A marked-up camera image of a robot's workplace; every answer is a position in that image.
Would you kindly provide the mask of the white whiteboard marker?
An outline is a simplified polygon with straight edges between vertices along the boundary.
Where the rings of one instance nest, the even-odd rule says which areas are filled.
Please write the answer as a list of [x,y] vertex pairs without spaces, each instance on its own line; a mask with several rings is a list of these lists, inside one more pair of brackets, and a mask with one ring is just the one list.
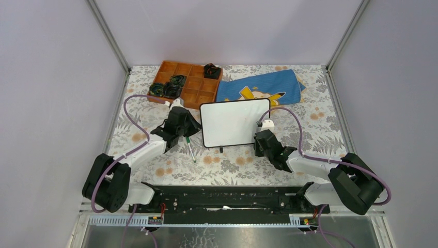
[[189,148],[189,152],[190,152],[190,155],[192,157],[193,162],[196,163],[196,157],[194,155],[193,148],[191,146],[191,141],[190,141],[190,143],[187,143],[187,146]]

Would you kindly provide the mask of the black framed whiteboard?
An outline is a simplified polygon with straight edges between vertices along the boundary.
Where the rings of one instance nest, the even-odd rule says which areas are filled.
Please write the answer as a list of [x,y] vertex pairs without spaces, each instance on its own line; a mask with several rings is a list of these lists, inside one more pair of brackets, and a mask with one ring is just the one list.
[[203,146],[219,148],[253,144],[257,122],[269,109],[267,98],[201,104]]

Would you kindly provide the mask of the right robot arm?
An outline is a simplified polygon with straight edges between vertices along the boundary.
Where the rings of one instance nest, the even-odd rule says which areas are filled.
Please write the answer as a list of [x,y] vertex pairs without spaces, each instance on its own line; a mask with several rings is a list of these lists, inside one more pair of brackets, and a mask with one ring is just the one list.
[[366,163],[353,153],[333,160],[321,156],[309,159],[299,154],[297,148],[283,146],[270,130],[255,133],[254,140],[255,155],[267,158],[276,169],[327,180],[323,184],[312,183],[297,197],[296,206],[301,212],[309,213],[318,205],[344,205],[364,215],[385,189]]

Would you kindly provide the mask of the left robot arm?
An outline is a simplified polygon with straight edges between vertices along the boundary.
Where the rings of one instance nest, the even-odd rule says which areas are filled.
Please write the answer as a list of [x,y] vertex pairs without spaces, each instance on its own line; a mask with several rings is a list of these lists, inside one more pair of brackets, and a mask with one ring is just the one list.
[[160,207],[155,189],[147,183],[131,183],[131,173],[172,149],[180,137],[190,137],[200,130],[201,124],[189,110],[173,107],[144,143],[119,159],[105,153],[98,155],[82,188],[82,196],[111,213],[125,204],[141,205],[147,212],[155,212]]

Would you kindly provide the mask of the wooden compartment tray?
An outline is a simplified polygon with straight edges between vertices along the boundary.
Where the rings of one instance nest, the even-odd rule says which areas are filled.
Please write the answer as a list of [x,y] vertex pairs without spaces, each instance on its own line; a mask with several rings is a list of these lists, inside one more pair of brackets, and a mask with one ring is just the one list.
[[204,103],[215,101],[223,69],[212,63],[196,65],[177,61],[162,61],[147,91],[149,101],[172,102],[181,98],[184,106],[199,109]]

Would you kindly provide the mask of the floral tablecloth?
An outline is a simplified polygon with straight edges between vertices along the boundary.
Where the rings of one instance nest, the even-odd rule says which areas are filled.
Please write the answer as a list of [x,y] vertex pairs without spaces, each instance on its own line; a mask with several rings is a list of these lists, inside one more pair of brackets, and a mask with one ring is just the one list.
[[[327,157],[343,157],[347,150],[326,72],[321,65],[292,65],[291,70],[304,83],[303,102],[287,105],[271,112],[274,133],[285,146],[297,146],[302,141],[303,151]],[[157,127],[168,115],[168,108],[151,103],[145,97],[153,82],[158,66],[135,66],[128,77],[124,98],[128,104],[121,107],[109,154],[119,157],[145,141],[146,131]],[[169,152],[134,169],[133,183],[148,182],[158,185],[304,185],[321,179],[303,174],[290,174],[275,169],[267,159],[254,155],[251,145],[206,148],[202,134],[191,138],[196,157],[192,157],[185,139]]]

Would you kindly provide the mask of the blue cartoon cloth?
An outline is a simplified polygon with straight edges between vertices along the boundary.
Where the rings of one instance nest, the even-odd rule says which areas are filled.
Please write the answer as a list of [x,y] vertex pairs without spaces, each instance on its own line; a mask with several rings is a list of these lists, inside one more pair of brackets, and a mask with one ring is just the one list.
[[293,70],[276,71],[245,77],[232,81],[221,81],[216,102],[268,99],[271,106],[290,105],[302,101],[304,83]]

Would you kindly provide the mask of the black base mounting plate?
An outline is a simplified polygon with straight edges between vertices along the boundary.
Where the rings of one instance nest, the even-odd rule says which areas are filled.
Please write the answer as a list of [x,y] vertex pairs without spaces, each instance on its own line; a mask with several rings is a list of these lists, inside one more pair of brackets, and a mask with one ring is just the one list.
[[309,187],[249,187],[249,186],[154,186],[155,195],[148,205],[130,206],[136,213],[156,213],[158,216],[216,214],[303,214],[316,218],[319,210],[329,213],[329,207],[312,205],[305,197]]

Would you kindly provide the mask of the left aluminium frame post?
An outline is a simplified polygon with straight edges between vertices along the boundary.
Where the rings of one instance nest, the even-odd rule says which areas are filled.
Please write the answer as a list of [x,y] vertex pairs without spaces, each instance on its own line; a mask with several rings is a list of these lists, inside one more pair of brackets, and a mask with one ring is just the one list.
[[121,65],[122,69],[125,73],[130,72],[130,66],[123,55],[123,52],[121,48],[119,47],[114,35],[111,32],[111,29],[109,25],[107,24],[105,17],[103,16],[98,3],[96,0],[85,0],[85,3],[88,5],[92,15],[94,16],[101,32],[103,33],[105,39],[107,40],[110,48],[112,49],[113,53],[116,56],[116,59],[118,60],[119,64]]

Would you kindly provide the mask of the aluminium frame post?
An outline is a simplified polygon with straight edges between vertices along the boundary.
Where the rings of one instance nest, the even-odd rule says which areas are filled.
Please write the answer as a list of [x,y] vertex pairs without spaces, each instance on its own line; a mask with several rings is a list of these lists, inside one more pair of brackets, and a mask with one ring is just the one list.
[[338,60],[338,58],[340,57],[344,47],[346,46],[347,42],[349,41],[355,27],[357,26],[359,20],[361,19],[362,15],[364,14],[364,12],[366,11],[368,5],[370,3],[370,0],[362,0],[360,2],[359,7],[357,8],[352,20],[350,21],[346,31],[344,32],[337,48],[335,49],[332,57],[330,58],[330,60],[328,61],[327,65],[326,65],[326,70],[327,71],[331,71],[335,64],[336,61]]
[[121,65],[122,69],[125,73],[130,72],[130,66],[123,55],[123,52],[121,48],[119,47],[114,35],[111,32],[111,29],[109,25],[107,24],[105,17],[103,16],[98,3],[96,0],[85,0],[85,3],[88,5],[92,15],[94,16],[101,32],[103,33],[105,39],[107,40],[110,48],[112,49],[113,53],[116,56],[116,59],[118,60],[119,64]]

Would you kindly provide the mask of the right aluminium frame post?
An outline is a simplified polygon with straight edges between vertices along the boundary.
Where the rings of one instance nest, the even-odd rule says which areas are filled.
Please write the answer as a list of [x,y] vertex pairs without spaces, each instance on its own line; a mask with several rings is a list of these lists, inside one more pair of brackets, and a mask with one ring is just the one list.
[[364,14],[364,12],[366,11],[368,5],[370,3],[370,0],[362,0],[360,2],[359,7],[357,8],[352,20],[350,21],[346,31],[344,32],[337,48],[335,49],[332,57],[330,58],[330,60],[328,61],[327,65],[326,65],[326,70],[327,71],[331,71],[335,64],[336,61],[338,60],[338,58],[340,57],[344,47],[346,46],[347,42],[349,41],[355,27],[357,26],[359,20],[361,19],[362,15]]

